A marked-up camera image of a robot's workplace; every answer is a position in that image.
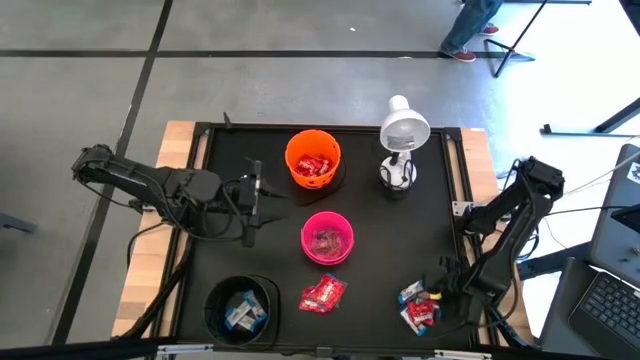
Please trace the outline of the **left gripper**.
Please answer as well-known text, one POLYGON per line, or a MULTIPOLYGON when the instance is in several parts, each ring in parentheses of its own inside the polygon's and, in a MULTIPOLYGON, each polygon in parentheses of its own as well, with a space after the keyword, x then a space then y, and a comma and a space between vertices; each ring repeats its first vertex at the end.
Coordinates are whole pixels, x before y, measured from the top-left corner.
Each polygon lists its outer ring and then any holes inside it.
POLYGON ((237 205, 243 220, 241 244, 253 248, 256 233, 260 227, 284 220, 286 215, 258 214, 259 193, 263 196, 287 199, 288 196, 271 186, 266 179, 261 179, 262 162, 248 159, 251 169, 248 174, 239 179, 237 187, 237 205))

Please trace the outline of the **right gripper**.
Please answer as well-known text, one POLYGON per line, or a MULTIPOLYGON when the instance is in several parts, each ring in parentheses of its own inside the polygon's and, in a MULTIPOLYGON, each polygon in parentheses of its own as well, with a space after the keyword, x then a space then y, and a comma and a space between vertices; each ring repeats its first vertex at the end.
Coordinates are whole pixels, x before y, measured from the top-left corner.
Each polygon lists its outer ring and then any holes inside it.
POLYGON ((433 301, 433 322, 457 329, 476 324, 473 297, 459 284, 457 276, 424 276, 424 289, 430 295, 440 295, 433 301))

